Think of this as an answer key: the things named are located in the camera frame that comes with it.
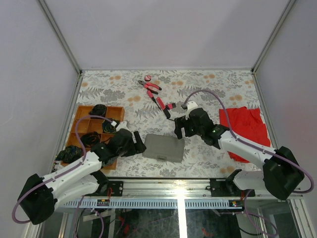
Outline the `pink black screwdriver short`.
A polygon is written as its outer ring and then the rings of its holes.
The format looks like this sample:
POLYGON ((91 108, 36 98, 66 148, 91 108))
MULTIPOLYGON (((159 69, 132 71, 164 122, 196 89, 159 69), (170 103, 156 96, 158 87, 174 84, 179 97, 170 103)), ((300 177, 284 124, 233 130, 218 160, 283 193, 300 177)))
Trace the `pink black screwdriver short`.
POLYGON ((161 110, 159 104, 157 103, 157 101, 154 98, 153 93, 150 90, 147 90, 147 95, 150 97, 150 99, 156 104, 156 106, 159 108, 159 110, 161 110))

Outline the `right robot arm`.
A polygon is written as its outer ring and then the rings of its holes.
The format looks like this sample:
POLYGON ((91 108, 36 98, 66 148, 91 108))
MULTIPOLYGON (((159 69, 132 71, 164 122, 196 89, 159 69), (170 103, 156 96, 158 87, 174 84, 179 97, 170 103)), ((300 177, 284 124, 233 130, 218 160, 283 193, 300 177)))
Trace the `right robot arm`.
POLYGON ((226 183, 230 195, 246 189, 267 190, 277 199, 286 200, 305 177, 288 148, 275 149, 239 136, 228 127, 213 123, 202 108, 194 107, 174 121, 178 139, 197 135, 207 145, 236 154, 259 168, 234 175, 226 183))

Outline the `rolled dark sock top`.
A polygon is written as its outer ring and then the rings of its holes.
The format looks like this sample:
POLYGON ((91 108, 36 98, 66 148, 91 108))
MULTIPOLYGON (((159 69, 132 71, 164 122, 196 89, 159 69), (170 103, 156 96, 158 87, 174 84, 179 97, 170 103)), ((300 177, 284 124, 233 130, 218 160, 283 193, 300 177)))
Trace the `rolled dark sock top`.
POLYGON ((97 104, 91 109, 91 111, 89 112, 89 115, 105 117, 106 112, 107 112, 107 106, 106 105, 97 104))

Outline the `rolled dark sock outside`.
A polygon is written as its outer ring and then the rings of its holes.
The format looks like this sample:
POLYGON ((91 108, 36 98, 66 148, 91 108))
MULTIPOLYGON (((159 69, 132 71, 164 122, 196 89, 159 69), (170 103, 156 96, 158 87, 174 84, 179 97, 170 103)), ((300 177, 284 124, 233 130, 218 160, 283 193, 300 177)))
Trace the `rolled dark sock outside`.
POLYGON ((60 151, 56 157, 56 161, 62 161, 63 163, 72 163, 83 156, 83 150, 77 146, 70 145, 64 150, 60 151))

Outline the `pink black pliers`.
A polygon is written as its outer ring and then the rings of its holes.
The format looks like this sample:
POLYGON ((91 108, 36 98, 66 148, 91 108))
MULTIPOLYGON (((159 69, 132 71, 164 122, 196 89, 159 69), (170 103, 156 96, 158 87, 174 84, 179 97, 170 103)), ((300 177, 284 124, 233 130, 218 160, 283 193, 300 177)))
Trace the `pink black pliers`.
POLYGON ((140 85, 142 85, 145 89, 147 89, 148 91, 150 91, 151 93, 156 94, 156 95, 158 94, 158 91, 153 90, 153 88, 157 89, 159 91, 162 90, 162 88, 160 88, 158 85, 150 83, 150 82, 145 82, 145 81, 139 80, 138 83, 140 85))

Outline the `pink black utility knife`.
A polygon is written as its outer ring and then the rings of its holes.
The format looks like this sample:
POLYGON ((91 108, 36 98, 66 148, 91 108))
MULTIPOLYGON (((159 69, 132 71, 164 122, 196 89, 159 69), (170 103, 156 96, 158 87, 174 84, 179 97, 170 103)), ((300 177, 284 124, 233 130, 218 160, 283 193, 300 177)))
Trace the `pink black utility knife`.
POLYGON ((164 102, 162 101, 162 99, 160 97, 157 97, 157 102, 160 106, 160 108, 162 109, 162 111, 164 112, 165 116, 167 119, 170 119, 170 113, 168 111, 167 106, 164 104, 164 102))

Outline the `rolled dark sock lower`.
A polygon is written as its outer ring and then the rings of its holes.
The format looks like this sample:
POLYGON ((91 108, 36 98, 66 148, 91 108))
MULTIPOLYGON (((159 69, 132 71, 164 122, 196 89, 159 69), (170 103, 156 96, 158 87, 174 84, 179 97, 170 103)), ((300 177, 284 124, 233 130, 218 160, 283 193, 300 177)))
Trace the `rolled dark sock lower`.
POLYGON ((100 143, 101 135, 96 131, 86 133, 80 137, 80 141, 85 148, 91 148, 94 145, 100 143))

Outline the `pink black bit holder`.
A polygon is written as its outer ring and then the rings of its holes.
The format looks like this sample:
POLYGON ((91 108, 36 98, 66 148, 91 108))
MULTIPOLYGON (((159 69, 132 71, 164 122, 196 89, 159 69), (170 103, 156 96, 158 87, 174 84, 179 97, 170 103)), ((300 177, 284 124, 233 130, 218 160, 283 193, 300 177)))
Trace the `pink black bit holder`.
POLYGON ((175 103, 166 104, 165 106, 167 107, 168 110, 172 110, 172 109, 176 108, 176 104, 175 103))

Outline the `red cloth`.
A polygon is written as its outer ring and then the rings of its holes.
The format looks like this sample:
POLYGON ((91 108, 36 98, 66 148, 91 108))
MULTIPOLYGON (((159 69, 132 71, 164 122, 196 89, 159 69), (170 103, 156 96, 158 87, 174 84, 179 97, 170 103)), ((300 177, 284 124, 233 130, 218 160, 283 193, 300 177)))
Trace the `red cloth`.
POLYGON ((228 108, 226 111, 230 125, 236 134, 264 146, 271 145, 259 108, 228 108))

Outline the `aluminium front rail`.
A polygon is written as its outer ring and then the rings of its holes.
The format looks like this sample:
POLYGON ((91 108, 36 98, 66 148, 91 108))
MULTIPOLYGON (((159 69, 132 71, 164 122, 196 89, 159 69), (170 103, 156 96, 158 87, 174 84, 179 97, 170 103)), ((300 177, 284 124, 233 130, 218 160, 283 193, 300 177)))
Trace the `aluminium front rail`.
POLYGON ((110 183, 119 183, 112 195, 86 196, 62 205, 62 208, 135 208, 135 209, 231 209, 242 210, 244 198, 251 200, 277 201, 266 190, 248 193, 236 190, 233 194, 226 190, 223 178, 199 179, 149 179, 111 178, 110 183))

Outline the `orange wooden divided tray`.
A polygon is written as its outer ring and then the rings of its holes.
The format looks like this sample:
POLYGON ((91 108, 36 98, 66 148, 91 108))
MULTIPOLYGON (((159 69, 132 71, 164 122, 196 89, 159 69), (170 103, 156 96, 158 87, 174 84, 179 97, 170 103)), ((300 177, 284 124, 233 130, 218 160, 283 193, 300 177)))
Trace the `orange wooden divided tray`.
MULTIPOLYGON (((93 109, 93 107, 94 106, 79 106, 78 107, 70 134, 68 136, 66 146, 73 145, 73 146, 77 146, 81 148, 80 143, 75 134, 75 126, 77 121, 80 118, 89 115, 89 112, 93 109)), ((106 109, 106 118, 114 119, 116 121, 122 122, 124 120, 124 113, 125 113, 125 110, 123 107, 109 106, 106 109)), ((83 119, 78 125, 79 137, 82 137, 84 134, 87 134, 90 132, 96 132, 99 135, 100 142, 105 141, 106 143, 108 143, 107 140, 110 139, 111 137, 114 137, 114 134, 110 132, 104 132, 102 127, 103 122, 104 122, 103 119, 95 119, 95 118, 83 119)))

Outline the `rolled dark sock middle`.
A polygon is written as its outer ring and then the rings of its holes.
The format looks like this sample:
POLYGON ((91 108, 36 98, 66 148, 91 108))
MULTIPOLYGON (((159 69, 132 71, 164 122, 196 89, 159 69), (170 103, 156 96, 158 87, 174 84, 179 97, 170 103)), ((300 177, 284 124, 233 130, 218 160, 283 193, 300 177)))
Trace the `rolled dark sock middle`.
POLYGON ((119 120, 114 120, 113 122, 109 122, 108 120, 104 120, 102 123, 103 133, 106 134, 114 134, 116 133, 116 128, 119 125, 119 120))

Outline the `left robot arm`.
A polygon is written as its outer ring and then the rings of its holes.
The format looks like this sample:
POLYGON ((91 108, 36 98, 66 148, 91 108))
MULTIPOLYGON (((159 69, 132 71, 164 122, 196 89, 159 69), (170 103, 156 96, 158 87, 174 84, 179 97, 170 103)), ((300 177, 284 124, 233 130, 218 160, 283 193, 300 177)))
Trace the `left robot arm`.
POLYGON ((101 169, 119 157, 141 154, 146 150, 139 133, 121 128, 106 143, 94 145, 78 160, 62 169, 39 176, 33 174, 26 180, 18 197, 22 208, 33 225, 47 220, 55 209, 87 194, 104 195, 108 180, 101 169))

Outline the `rolled dark sock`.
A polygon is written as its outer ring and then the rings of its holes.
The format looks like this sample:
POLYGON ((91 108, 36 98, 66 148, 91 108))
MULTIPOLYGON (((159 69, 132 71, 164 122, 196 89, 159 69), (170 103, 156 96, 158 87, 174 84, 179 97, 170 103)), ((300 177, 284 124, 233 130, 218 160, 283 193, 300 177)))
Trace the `rolled dark sock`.
POLYGON ((96 131, 86 133, 80 137, 80 141, 85 148, 91 148, 94 145, 100 143, 101 135, 96 131))
POLYGON ((106 134, 114 134, 116 133, 116 128, 119 125, 119 120, 114 120, 113 122, 109 122, 108 120, 104 120, 102 123, 103 133, 106 134))
POLYGON ((106 105, 97 104, 91 109, 91 111, 89 112, 89 115, 105 117, 106 112, 107 112, 107 106, 106 105))

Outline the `grey plastic tool case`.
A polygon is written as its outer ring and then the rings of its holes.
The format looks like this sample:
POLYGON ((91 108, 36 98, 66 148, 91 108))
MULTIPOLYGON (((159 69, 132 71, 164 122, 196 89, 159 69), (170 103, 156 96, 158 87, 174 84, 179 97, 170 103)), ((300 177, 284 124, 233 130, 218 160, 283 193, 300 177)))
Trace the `grey plastic tool case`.
POLYGON ((147 134, 144 142, 146 150, 143 157, 158 161, 181 163, 184 156, 185 141, 172 136, 147 134))

